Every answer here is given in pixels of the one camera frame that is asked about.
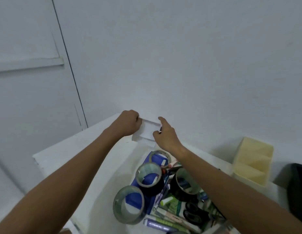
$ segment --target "left hand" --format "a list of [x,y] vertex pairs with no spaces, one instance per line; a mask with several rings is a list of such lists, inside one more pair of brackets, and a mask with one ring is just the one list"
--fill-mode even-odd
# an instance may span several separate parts
[[132,135],[139,130],[142,119],[139,118],[139,113],[130,110],[123,111],[121,115],[110,125],[114,133],[119,134],[121,137]]

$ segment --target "tape roll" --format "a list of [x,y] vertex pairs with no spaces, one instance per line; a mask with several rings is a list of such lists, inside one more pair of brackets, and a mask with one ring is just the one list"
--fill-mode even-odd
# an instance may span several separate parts
[[[127,211],[125,205],[125,197],[131,193],[139,193],[141,195],[142,204],[141,209],[137,214],[132,214]],[[135,186],[125,186],[119,190],[119,192],[114,197],[113,201],[113,214],[115,218],[124,224],[138,224],[144,219],[146,215],[145,199],[141,190]]]
[[[189,185],[189,188],[182,188],[182,185],[178,182],[178,180],[181,179],[186,181],[186,183]],[[188,202],[192,199],[196,199],[197,194],[200,192],[200,190],[201,187],[184,168],[180,168],[170,182],[171,193],[177,200],[180,200],[182,202]]]
[[[143,180],[149,174],[155,173],[158,175],[157,180],[150,185],[143,184]],[[159,194],[164,188],[164,179],[162,169],[156,163],[144,163],[136,172],[136,181],[145,196],[152,197]]]
[[171,158],[169,156],[168,153],[166,153],[165,151],[163,150],[155,150],[155,151],[152,151],[149,155],[149,162],[152,162],[152,156],[155,155],[155,154],[161,154],[161,155],[164,155],[167,160],[168,160],[168,163],[166,166],[162,166],[162,168],[168,168],[169,167],[169,164],[171,163]]

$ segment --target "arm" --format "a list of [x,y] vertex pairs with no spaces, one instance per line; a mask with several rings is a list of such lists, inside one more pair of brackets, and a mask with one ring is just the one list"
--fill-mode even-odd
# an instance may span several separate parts
[[157,144],[181,162],[239,232],[302,234],[301,221],[263,194],[231,178],[186,149],[174,128],[164,118],[159,119],[162,132],[153,133]]
[[123,111],[94,142],[33,188],[2,220],[0,234],[59,233],[110,149],[139,129],[138,116],[133,110]]

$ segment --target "beige organizer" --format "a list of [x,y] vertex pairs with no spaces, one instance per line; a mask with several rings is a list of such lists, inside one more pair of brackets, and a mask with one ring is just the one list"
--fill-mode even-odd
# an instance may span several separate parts
[[264,192],[269,180],[273,146],[244,137],[232,166],[232,177]]

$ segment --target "cluttered box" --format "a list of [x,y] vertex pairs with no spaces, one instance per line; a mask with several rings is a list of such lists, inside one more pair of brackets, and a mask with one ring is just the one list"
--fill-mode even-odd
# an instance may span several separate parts
[[234,233],[234,228],[190,174],[165,151],[152,151],[129,186],[113,201],[115,218],[124,224],[166,233]]

